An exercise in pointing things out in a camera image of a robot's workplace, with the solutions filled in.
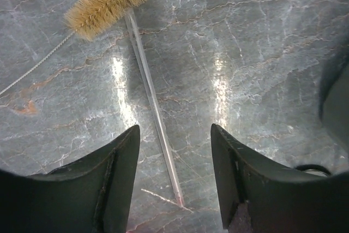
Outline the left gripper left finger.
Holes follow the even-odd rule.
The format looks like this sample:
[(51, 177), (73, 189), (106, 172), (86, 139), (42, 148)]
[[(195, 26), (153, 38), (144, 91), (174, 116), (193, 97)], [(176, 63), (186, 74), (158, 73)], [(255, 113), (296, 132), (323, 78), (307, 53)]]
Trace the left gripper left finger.
[(48, 174), (1, 171), (1, 232), (126, 232), (140, 150), (135, 125)]

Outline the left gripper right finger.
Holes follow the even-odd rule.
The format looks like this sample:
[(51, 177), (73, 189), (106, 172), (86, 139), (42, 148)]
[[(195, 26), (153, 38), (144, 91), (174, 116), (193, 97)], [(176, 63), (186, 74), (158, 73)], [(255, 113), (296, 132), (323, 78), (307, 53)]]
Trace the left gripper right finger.
[(224, 229), (232, 232), (348, 232), (348, 173), (289, 168), (213, 124), (214, 174)]

